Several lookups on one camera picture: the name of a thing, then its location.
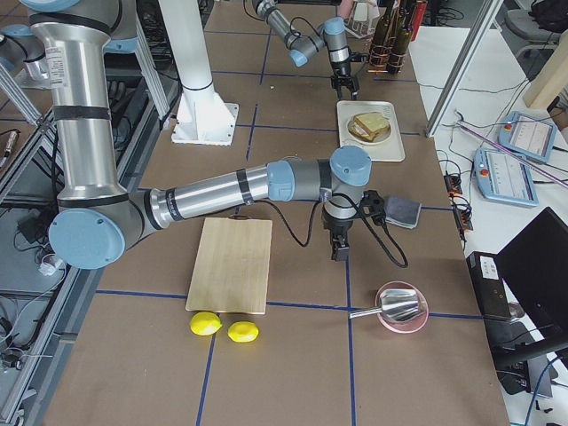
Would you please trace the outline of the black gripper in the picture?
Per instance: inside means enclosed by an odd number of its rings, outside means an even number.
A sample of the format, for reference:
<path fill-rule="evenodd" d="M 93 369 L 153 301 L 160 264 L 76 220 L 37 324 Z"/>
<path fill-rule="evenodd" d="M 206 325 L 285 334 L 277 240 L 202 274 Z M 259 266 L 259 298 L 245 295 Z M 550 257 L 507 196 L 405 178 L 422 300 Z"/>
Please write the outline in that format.
<path fill-rule="evenodd" d="M 375 225 L 385 226 L 384 199 L 377 191 L 364 191 L 358 203 L 349 196 L 340 193 L 336 193 L 335 197 L 324 203 L 322 220 L 324 228 L 329 231 L 331 258 L 334 261 L 344 262 L 348 260 L 350 251 L 348 232 L 357 219 L 363 221 L 375 239 L 385 248 L 382 239 L 368 223 L 369 218 L 373 220 Z"/>
<path fill-rule="evenodd" d="M 331 75 L 331 85 L 335 89 L 337 99 L 343 99 L 342 87 L 353 89 L 351 91 L 351 99 L 357 99 L 359 96 L 358 77 L 351 74 L 351 62 L 349 60 L 341 62 L 331 62 L 333 74 Z"/>

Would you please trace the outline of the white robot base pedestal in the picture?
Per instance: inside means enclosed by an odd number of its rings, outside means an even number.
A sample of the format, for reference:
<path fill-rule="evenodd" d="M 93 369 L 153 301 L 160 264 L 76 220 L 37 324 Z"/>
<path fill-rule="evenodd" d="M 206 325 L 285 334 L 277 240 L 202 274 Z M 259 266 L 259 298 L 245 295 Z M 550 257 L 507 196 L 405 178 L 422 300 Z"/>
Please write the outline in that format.
<path fill-rule="evenodd" d="M 198 3 L 163 0 L 159 5 L 183 90 L 172 141 L 229 146 L 239 106 L 225 103 L 215 90 Z"/>

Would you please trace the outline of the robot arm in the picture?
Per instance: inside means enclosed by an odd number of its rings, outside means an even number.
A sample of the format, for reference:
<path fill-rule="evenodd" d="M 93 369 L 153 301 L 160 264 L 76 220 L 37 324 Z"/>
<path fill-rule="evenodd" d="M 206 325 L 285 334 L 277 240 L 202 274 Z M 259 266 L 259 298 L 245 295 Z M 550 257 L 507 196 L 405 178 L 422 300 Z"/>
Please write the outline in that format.
<path fill-rule="evenodd" d="M 313 201 L 322 209 L 332 250 L 340 255 L 348 249 L 352 221 L 379 208 L 378 194 L 367 189 L 371 159 L 355 146 L 322 160 L 283 159 L 222 172 L 235 154 L 230 129 L 236 107 L 214 89 L 194 1 L 160 4 L 182 96 L 173 145 L 158 142 L 146 172 L 154 182 L 185 175 L 191 183 L 127 191 L 117 177 L 104 50 L 134 29 L 135 4 L 29 1 L 27 8 L 31 29 L 45 48 L 64 168 L 49 242 L 67 264 L 96 270 L 172 223 L 257 201 Z"/>
<path fill-rule="evenodd" d="M 296 67 L 302 67 L 324 49 L 327 50 L 332 75 L 331 86 L 337 97 L 342 98 L 342 88 L 346 88 L 353 100 L 359 94 L 358 77 L 351 74 L 351 63 L 360 62 L 364 55 L 353 52 L 348 45 L 347 34 L 342 17 L 325 20 L 317 28 L 303 17 L 312 29 L 309 35 L 302 34 L 294 27 L 294 17 L 289 21 L 277 6 L 276 1 L 253 1 L 254 11 L 272 31 L 282 40 L 289 50 L 289 57 Z"/>

